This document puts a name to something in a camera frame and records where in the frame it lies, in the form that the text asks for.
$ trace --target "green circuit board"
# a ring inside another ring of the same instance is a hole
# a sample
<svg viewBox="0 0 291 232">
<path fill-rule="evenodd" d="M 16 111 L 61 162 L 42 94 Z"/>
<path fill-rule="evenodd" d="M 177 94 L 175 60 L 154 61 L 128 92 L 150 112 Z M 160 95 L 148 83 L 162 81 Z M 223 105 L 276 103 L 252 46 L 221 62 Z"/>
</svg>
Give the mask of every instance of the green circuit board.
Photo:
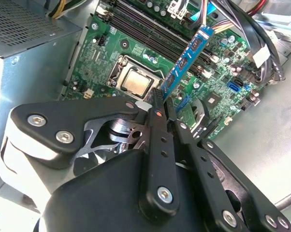
<svg viewBox="0 0 291 232">
<path fill-rule="evenodd" d="M 161 17 L 157 12 L 152 12 L 152 9 L 147 9 L 144 4 L 137 0 L 130 0 L 151 17 L 157 14 L 157 20 Z M 155 2 L 160 7 L 165 7 L 168 0 L 160 0 Z M 193 14 L 198 9 L 189 5 L 189 11 Z M 164 17 L 167 24 L 173 27 L 174 30 L 186 33 L 187 28 L 179 24 L 179 20 L 172 19 L 166 15 Z M 136 27 L 142 28 L 143 25 L 138 25 L 130 17 L 125 18 L 126 21 L 131 21 Z M 139 40 L 128 36 L 126 33 L 111 26 L 110 23 L 106 22 L 100 17 L 93 16 L 92 23 L 88 28 L 86 38 L 84 40 L 82 49 L 79 53 L 77 62 L 73 70 L 72 78 L 67 86 L 64 100 L 75 100 L 84 97 L 84 91 L 91 89 L 93 91 L 92 97 L 112 97 L 112 96 L 127 96 L 123 91 L 115 89 L 106 85 L 108 78 L 110 77 L 113 68 L 118 62 L 120 56 L 127 55 L 134 60 L 147 66 L 149 69 L 159 71 L 166 76 L 169 70 L 174 66 L 174 62 L 168 58 L 162 56 L 159 52 L 150 49 L 146 44 L 142 44 Z M 98 45 L 97 40 L 101 37 L 105 37 L 103 45 Z M 235 41 L 226 45 L 221 44 L 221 40 L 224 38 L 235 37 Z M 126 41 L 128 46 L 123 48 L 122 42 Z M 173 47 L 173 44 L 168 44 L 172 49 L 179 49 Z M 215 105 L 209 107 L 210 118 L 215 119 L 221 117 L 222 120 L 219 122 L 217 128 L 212 132 L 210 138 L 214 138 L 217 134 L 226 127 L 224 120 L 227 117 L 234 117 L 239 111 L 237 107 L 238 103 L 247 97 L 252 89 L 259 90 L 260 87 L 254 86 L 252 83 L 245 81 L 245 87 L 242 87 L 239 92 L 234 92 L 227 87 L 227 82 L 233 79 L 230 64 L 241 64 L 243 68 L 251 69 L 251 61 L 247 56 L 247 44 L 241 37 L 236 35 L 231 30 L 227 30 L 223 33 L 215 35 L 214 38 L 209 42 L 206 48 L 215 54 L 219 60 L 213 65 L 205 63 L 202 60 L 197 61 L 208 73 L 211 74 L 210 78 L 205 78 L 200 75 L 192 74 L 188 72 L 187 75 L 183 76 L 181 84 L 174 90 L 172 94 L 174 105 L 177 106 L 181 100 L 178 95 L 181 93 L 183 96 L 189 96 L 189 101 L 193 102 L 195 99 L 207 101 L 209 97 L 219 96 L 218 102 Z M 232 56 L 228 56 L 227 53 L 233 52 Z M 74 89 L 74 83 L 78 82 L 78 89 Z M 178 112 L 178 118 L 185 122 L 189 127 L 195 123 L 192 108 L 190 104 L 187 104 L 181 111 Z"/>
</svg>

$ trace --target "yellow wire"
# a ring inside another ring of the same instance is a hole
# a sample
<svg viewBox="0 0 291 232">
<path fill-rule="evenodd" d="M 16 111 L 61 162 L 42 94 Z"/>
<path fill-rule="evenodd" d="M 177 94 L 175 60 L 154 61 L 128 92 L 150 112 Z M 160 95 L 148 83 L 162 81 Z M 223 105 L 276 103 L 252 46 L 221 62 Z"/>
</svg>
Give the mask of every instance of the yellow wire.
<svg viewBox="0 0 291 232">
<path fill-rule="evenodd" d="M 54 15 L 52 16 L 52 18 L 56 18 L 57 16 L 59 16 L 63 12 L 65 3 L 66 3 L 66 0 L 60 0 L 60 4 L 58 6 L 58 9 L 54 13 Z"/>
</svg>

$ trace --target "ram slot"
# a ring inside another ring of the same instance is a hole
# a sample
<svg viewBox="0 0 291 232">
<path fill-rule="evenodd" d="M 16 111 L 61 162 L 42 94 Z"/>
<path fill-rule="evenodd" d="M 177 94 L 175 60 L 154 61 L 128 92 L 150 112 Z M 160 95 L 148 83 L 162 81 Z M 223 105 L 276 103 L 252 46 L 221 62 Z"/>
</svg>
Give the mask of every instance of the ram slot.
<svg viewBox="0 0 291 232">
<path fill-rule="evenodd" d="M 141 14 L 140 12 L 138 12 L 137 10 L 135 10 L 134 8 L 130 7 L 128 4 L 122 1 L 118 2 L 116 9 L 119 10 L 122 14 L 127 15 L 136 22 L 140 23 L 141 25 L 144 25 L 149 30 L 152 30 L 153 32 L 159 34 L 163 38 L 172 41 L 180 49 L 183 49 L 183 47 L 186 47 L 186 45 L 188 44 L 186 40 L 167 30 L 162 25 L 148 18 L 144 14 Z"/>
<path fill-rule="evenodd" d="M 142 31 L 139 27 L 132 24 L 128 20 L 121 18 L 121 15 L 114 14 L 111 18 L 110 25 L 134 38 L 141 44 L 149 47 L 158 54 L 161 54 L 172 62 L 176 62 L 178 57 L 181 55 L 180 51 L 174 51 L 173 49 L 170 49 L 170 47 L 165 43 L 158 41 L 157 37 L 151 36 L 149 33 Z M 199 64 L 194 63 L 191 66 L 190 71 L 192 73 L 197 73 L 198 65 Z"/>
<path fill-rule="evenodd" d="M 129 6 L 128 4 L 126 4 L 123 1 L 117 2 L 117 6 L 113 10 L 113 14 L 117 15 L 118 18 L 125 16 L 127 18 L 133 19 L 138 24 L 146 27 L 152 33 L 155 33 L 155 34 L 159 35 L 160 37 L 162 37 L 164 40 L 169 41 L 170 43 L 173 43 L 173 45 L 171 45 L 171 47 L 173 48 L 173 50 L 175 50 L 175 52 L 176 52 L 175 54 L 178 57 L 182 54 L 183 50 L 186 48 L 187 44 L 189 43 L 188 41 L 182 39 L 181 37 L 177 36 L 176 34 L 172 33 L 171 31 L 169 31 L 168 29 L 166 29 L 162 25 L 160 25 L 157 22 L 153 21 L 152 19 L 148 18 L 144 14 L 141 14 L 139 11 L 132 8 L 131 6 Z M 159 38 L 156 37 L 156 38 L 151 40 L 151 43 L 154 43 L 153 41 L 157 41 L 157 40 L 159 40 Z M 172 62 L 177 61 L 177 58 L 175 58 L 174 56 L 172 56 L 172 57 L 168 56 L 168 53 L 170 53 L 169 47 L 167 47 L 167 53 L 161 53 L 161 52 L 157 51 L 157 49 L 154 49 L 154 48 L 152 48 L 152 50 L 165 56 L 166 58 L 168 58 Z M 192 67 L 189 69 L 189 71 L 192 73 L 196 73 L 198 71 L 197 66 L 200 65 L 200 62 L 202 64 L 205 64 L 205 65 L 211 65 L 212 61 L 204 54 L 204 52 L 202 52 L 200 54 L 200 56 L 197 58 L 197 60 L 194 62 Z"/>
</svg>

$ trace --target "metal sheet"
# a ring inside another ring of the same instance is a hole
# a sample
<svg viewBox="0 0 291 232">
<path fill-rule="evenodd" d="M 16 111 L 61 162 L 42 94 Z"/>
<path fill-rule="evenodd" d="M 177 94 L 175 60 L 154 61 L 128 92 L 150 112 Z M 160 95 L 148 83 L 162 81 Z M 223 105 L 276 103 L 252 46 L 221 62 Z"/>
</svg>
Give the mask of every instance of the metal sheet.
<svg viewBox="0 0 291 232">
<path fill-rule="evenodd" d="M 76 32 L 18 56 L 0 58 L 0 146 L 12 108 L 58 98 L 79 35 Z"/>
<path fill-rule="evenodd" d="M 291 55 L 284 70 L 286 81 L 267 87 L 215 141 L 273 203 L 291 194 Z"/>
<path fill-rule="evenodd" d="M 67 20 L 45 17 L 28 0 L 0 0 L 0 57 L 6 58 L 80 30 Z"/>
</svg>

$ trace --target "black metal bracket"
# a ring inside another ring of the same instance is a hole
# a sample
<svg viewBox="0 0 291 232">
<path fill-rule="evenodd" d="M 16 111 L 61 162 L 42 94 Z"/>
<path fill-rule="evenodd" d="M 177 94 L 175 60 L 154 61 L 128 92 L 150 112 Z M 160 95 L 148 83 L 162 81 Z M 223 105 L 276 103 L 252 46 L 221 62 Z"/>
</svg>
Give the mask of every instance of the black metal bracket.
<svg viewBox="0 0 291 232">
<path fill-rule="evenodd" d="M 214 142 L 202 140 L 198 146 L 210 154 L 211 161 L 224 173 L 222 185 L 239 200 L 241 216 L 250 231 L 291 231 L 287 218 Z"/>
<path fill-rule="evenodd" d="M 146 121 L 139 206 L 144 215 L 155 223 L 175 216 L 179 196 L 175 169 L 173 135 L 167 131 L 167 119 L 162 100 L 154 93 L 153 107 Z"/>
<path fill-rule="evenodd" d="M 191 172 L 197 205 L 209 231 L 249 231 L 230 203 L 207 152 L 197 147 L 187 126 L 176 121 L 173 126 L 176 162 L 183 160 Z"/>
<path fill-rule="evenodd" d="M 28 141 L 18 141 L 20 134 L 10 134 L 11 143 L 52 168 L 69 167 L 75 157 L 86 154 L 102 125 L 114 119 L 134 119 L 138 107 L 127 98 L 94 98 L 89 100 L 54 101 L 25 104 L 12 110 L 10 120 Z M 45 118 L 46 124 L 34 126 L 28 122 L 30 115 Z M 91 136 L 84 141 L 84 130 Z M 58 131 L 68 131 L 73 136 L 71 143 L 56 139 Z M 38 150 L 45 149 L 44 154 Z"/>
</svg>

